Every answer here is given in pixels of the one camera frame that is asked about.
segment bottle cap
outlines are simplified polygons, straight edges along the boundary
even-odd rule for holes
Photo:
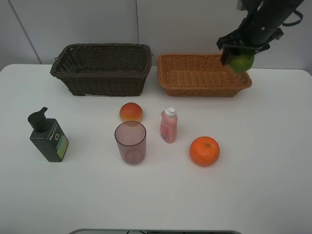
[[[176,110],[173,107],[169,107],[165,110],[165,114],[168,118],[175,118],[176,117]]]
[[[49,129],[49,123],[44,113],[48,108],[43,107],[40,111],[32,113],[28,117],[28,122],[36,132],[42,133]]]

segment white bottle cap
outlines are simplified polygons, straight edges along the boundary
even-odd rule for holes
[[[176,117],[176,110],[173,107],[169,107],[165,110],[165,114],[168,118],[175,118]]]

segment green lime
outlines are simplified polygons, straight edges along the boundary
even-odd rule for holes
[[[252,50],[239,49],[240,55],[229,63],[231,69],[236,73],[246,72],[254,63],[254,52]]]

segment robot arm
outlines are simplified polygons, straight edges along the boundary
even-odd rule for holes
[[[303,0],[239,0],[238,9],[247,10],[248,14],[238,29],[219,38],[217,46],[219,50],[223,50],[222,64],[226,65],[239,56],[240,48],[251,50],[254,54],[268,50],[272,40],[284,35],[280,25],[294,26],[301,22],[303,15],[296,8],[302,2]],[[284,23],[292,13],[299,16],[300,20]]]

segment pink plastic cup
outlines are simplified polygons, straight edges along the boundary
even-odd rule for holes
[[[140,163],[146,155],[146,129],[135,121],[124,122],[115,130],[121,158],[129,164]]]

